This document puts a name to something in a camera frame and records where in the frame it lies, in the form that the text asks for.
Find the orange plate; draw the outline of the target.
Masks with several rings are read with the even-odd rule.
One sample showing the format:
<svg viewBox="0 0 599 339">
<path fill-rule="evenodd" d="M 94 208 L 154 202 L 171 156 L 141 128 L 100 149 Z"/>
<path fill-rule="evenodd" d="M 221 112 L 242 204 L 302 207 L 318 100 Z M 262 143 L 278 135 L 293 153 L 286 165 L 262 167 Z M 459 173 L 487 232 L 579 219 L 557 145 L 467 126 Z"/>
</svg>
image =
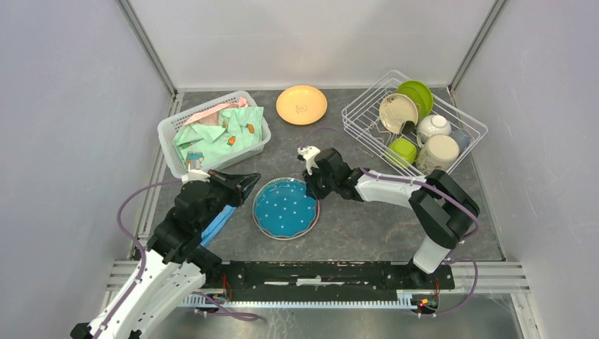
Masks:
<svg viewBox="0 0 599 339">
<path fill-rule="evenodd" d="M 320 120 L 328 109 L 326 96 L 309 85 L 296 85 L 285 89 L 278 96 L 275 108 L 287 123 L 306 126 Z"/>
</svg>

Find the cream floral plate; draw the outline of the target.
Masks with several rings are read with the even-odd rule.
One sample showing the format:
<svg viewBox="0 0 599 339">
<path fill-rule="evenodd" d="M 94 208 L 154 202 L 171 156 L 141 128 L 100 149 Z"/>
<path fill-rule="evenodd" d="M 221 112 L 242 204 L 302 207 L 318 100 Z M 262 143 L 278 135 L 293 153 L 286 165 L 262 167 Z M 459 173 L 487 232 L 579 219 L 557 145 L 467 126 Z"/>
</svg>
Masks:
<svg viewBox="0 0 599 339">
<path fill-rule="evenodd" d="M 419 115 L 417 105 L 400 93 L 387 95 L 379 106 L 379 118 L 383 126 L 394 134 L 414 131 Z"/>
</svg>

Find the green interior mug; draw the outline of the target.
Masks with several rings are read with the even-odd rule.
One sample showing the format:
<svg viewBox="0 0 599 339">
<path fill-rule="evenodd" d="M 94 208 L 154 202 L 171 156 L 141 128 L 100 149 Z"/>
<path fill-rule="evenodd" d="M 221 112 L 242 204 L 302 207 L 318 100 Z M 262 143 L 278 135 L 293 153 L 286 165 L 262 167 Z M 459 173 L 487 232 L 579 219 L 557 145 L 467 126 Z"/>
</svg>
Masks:
<svg viewBox="0 0 599 339">
<path fill-rule="evenodd" d="M 457 142 L 450 136 L 437 134 L 427 139 L 416 158 L 416 168 L 424 175 L 434 170 L 447 172 L 460 155 Z"/>
</svg>

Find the white round bowl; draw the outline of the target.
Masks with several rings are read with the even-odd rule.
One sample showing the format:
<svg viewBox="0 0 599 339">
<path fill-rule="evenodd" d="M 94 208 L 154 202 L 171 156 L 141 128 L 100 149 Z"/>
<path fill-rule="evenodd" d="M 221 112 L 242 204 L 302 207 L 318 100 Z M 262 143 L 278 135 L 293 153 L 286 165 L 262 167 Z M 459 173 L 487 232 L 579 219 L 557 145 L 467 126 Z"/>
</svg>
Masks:
<svg viewBox="0 0 599 339">
<path fill-rule="evenodd" d="M 417 144 L 422 147 L 431 136 L 445 135 L 450 136 L 452 128 L 449 121 L 438 114 L 431 114 L 425 117 L 416 129 Z"/>
</svg>

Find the lime green plate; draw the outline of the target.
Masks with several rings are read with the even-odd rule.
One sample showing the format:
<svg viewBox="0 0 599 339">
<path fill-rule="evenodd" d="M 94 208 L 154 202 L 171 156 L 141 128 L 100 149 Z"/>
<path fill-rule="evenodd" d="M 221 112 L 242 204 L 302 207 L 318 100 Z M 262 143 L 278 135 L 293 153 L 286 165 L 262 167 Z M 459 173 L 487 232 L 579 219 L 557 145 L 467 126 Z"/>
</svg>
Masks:
<svg viewBox="0 0 599 339">
<path fill-rule="evenodd" d="M 398 86 L 398 88 L 399 87 L 410 87 L 410 88 L 413 88 L 416 91 L 418 91 L 419 94 L 421 95 L 422 99 L 425 101 L 425 105 L 426 105 L 425 117 L 430 114 L 430 112 L 432 111 L 432 108 L 433 108 L 434 98 L 432 95 L 432 91 L 424 83 L 421 83 L 421 82 L 415 81 L 415 80 L 410 80 L 410 81 L 405 81 L 405 82 L 401 83 Z"/>
</svg>

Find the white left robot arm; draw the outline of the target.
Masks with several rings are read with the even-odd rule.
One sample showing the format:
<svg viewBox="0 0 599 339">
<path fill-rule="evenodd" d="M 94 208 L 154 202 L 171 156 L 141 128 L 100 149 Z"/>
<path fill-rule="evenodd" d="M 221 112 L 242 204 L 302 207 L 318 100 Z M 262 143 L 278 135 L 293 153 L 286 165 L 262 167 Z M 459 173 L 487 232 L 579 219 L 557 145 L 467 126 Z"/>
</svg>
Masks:
<svg viewBox="0 0 599 339">
<path fill-rule="evenodd" d="M 222 260 L 207 250 L 203 232 L 227 207 L 238 208 L 260 180 L 257 172 L 226 174 L 210 169 L 182 176 L 180 193 L 145 246 L 141 259 L 108 306 L 71 338 L 147 338 L 186 297 L 222 278 Z"/>
</svg>

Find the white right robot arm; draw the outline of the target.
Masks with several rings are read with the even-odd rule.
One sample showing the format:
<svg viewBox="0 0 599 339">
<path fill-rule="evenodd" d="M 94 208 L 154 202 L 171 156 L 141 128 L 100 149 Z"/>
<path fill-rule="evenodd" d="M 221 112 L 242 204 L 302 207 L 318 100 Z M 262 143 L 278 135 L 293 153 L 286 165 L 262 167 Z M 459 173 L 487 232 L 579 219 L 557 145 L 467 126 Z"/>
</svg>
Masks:
<svg viewBox="0 0 599 339">
<path fill-rule="evenodd" d="M 336 193 L 345 200 L 382 202 L 412 210 L 425 238 L 411 258 L 408 279 L 417 288 L 436 280 L 436 269 L 480 226 L 478 204 L 445 171 L 405 177 L 363 167 L 350 168 L 334 148 L 300 147 L 307 195 L 321 200 Z"/>
</svg>

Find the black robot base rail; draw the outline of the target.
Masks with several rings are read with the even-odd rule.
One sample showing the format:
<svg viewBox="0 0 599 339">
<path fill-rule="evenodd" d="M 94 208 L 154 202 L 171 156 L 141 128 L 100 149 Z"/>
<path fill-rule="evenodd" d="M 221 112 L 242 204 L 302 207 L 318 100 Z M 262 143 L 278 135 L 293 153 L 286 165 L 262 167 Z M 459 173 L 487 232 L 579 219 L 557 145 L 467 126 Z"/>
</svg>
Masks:
<svg viewBox="0 0 599 339">
<path fill-rule="evenodd" d="M 195 291 L 230 302 L 390 302 L 455 286 L 446 264 L 425 273 L 412 261 L 229 261 Z"/>
</svg>

